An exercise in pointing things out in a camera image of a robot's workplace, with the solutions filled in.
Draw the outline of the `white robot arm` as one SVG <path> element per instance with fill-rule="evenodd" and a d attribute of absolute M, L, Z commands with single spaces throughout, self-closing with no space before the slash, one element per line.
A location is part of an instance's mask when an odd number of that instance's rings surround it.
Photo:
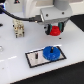
<path fill-rule="evenodd" d="M 72 16 L 70 0 L 23 0 L 23 14 L 34 18 L 51 36 L 60 35 Z"/>

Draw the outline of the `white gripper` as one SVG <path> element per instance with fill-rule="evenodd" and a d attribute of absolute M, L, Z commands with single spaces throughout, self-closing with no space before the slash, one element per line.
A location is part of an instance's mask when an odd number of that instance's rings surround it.
<path fill-rule="evenodd" d="M 42 18 L 42 24 L 46 25 L 44 27 L 46 35 L 50 35 L 51 24 L 58 23 L 58 27 L 61 33 L 64 31 L 65 22 L 72 15 L 71 6 L 68 6 L 66 10 L 59 10 L 56 7 L 41 8 L 40 14 Z"/>

